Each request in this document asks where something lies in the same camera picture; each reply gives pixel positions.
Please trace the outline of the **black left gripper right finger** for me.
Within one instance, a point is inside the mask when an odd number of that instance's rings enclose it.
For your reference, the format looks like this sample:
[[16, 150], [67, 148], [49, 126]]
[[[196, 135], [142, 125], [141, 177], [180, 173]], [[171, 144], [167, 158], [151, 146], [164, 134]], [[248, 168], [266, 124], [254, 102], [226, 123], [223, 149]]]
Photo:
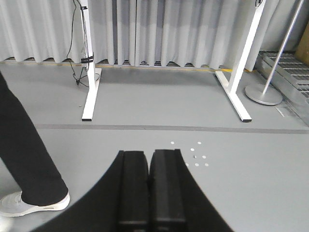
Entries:
[[150, 222], [153, 232], [184, 232], [186, 218], [172, 150], [155, 150], [150, 165]]

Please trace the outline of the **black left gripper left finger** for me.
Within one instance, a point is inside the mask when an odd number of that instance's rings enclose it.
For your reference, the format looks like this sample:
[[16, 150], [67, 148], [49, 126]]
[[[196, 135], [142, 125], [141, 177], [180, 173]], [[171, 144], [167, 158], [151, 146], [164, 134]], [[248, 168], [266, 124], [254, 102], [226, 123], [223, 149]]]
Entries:
[[142, 151], [124, 152], [118, 214], [120, 232], [146, 232], [149, 224], [148, 164]]

